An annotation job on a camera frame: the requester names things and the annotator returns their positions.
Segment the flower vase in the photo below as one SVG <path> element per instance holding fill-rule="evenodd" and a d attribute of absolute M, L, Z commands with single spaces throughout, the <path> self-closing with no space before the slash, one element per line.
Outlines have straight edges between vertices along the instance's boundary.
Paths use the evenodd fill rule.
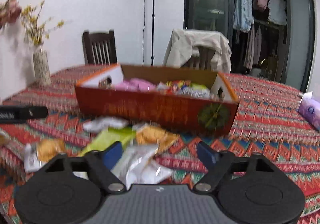
<path fill-rule="evenodd" d="M 39 85 L 47 86 L 51 84 L 47 52 L 42 49 L 42 46 L 37 46 L 33 52 L 33 67 Z"/>

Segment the beige jacket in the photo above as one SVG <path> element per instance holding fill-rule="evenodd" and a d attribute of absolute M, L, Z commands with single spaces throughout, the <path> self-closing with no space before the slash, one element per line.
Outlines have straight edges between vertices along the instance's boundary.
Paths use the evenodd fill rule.
<path fill-rule="evenodd" d="M 192 55 L 199 54 L 198 46 L 215 50 L 211 70 L 230 72 L 229 40 L 220 32 L 174 29 L 164 56 L 163 65 L 181 67 Z"/>

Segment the tissue box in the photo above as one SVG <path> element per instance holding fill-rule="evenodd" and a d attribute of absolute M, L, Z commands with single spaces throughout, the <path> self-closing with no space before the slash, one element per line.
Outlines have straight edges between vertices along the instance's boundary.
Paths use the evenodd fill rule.
<path fill-rule="evenodd" d="M 190 80 L 205 85 L 217 99 L 101 88 L 107 82 L 117 85 L 131 78 L 144 79 L 153 84 Z M 239 106 L 238 98 L 222 73 L 189 68 L 113 64 L 81 79 L 75 91 L 79 108 L 84 114 L 152 121 L 171 130 L 204 135 L 228 134 Z"/>
<path fill-rule="evenodd" d="M 298 112 L 318 131 L 320 131 L 320 102 L 303 98 Z"/>

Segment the dining table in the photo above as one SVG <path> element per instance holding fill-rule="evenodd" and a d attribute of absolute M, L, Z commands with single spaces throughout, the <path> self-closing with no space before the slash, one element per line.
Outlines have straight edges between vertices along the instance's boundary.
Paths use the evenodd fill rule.
<path fill-rule="evenodd" d="M 46 106 L 45 119 L 25 124 L 2 124 L 6 142 L 0 146 L 0 213 L 2 222 L 21 223 L 14 207 L 19 187 L 32 177 L 24 171 L 24 148 L 42 139 L 62 139 L 67 153 L 76 156 L 95 134 L 84 131 L 83 123 L 92 120 L 79 110 L 74 85 L 77 80 L 104 68 L 81 65 L 51 76 L 51 84 L 36 83 L 3 101 L 4 105 Z M 180 138 L 155 160 L 171 168 L 166 184 L 193 187 L 207 172 L 198 160 L 196 146 L 204 141 L 214 150 L 229 150 L 239 157 L 260 152 L 281 169 L 303 191 L 306 202 L 300 224 L 318 223 L 320 214 L 320 134 L 299 113 L 300 92 L 284 84 L 241 74 L 224 74 L 240 104 L 230 133 L 226 136 L 195 136 L 180 133 Z"/>

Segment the wooden chair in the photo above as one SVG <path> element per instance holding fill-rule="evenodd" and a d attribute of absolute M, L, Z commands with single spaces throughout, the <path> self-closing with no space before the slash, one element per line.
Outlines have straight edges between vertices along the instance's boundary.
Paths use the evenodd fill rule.
<path fill-rule="evenodd" d="M 89 64 L 111 64 L 117 62 L 115 32 L 83 32 L 84 49 Z"/>
<path fill-rule="evenodd" d="M 211 60 L 215 54 L 215 50 L 207 47 L 198 47 L 199 57 L 191 56 L 191 58 L 183 65 L 183 67 L 194 68 L 197 70 L 211 70 Z"/>

